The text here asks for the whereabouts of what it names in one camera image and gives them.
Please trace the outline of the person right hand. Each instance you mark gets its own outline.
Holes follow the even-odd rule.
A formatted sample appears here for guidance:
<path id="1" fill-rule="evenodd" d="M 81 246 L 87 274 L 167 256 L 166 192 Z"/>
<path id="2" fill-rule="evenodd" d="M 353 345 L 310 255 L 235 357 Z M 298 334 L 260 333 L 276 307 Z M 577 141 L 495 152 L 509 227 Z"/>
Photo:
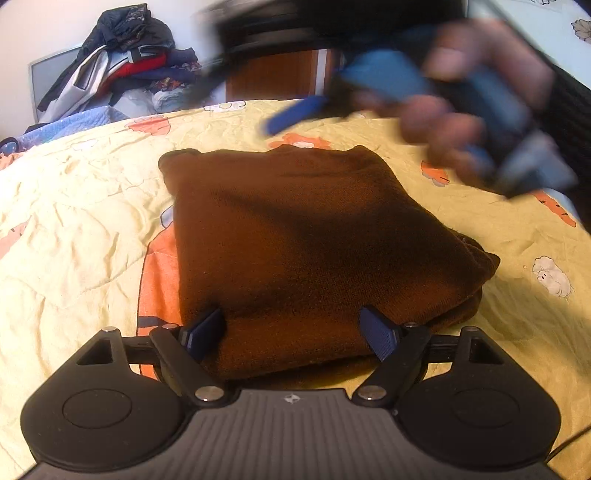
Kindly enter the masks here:
<path id="1" fill-rule="evenodd" d="M 432 79 L 452 82 L 481 64 L 495 69 L 532 112 L 546 107 L 554 71 L 501 21 L 474 19 L 443 25 L 423 70 Z M 370 91 L 359 91 L 353 104 L 384 118 L 397 118 L 402 138 L 412 145 L 424 145 L 430 165 L 454 171 L 466 185 L 487 188 L 475 157 L 467 151 L 485 137 L 480 118 L 456 113 L 446 100 L 428 95 L 397 104 Z"/>

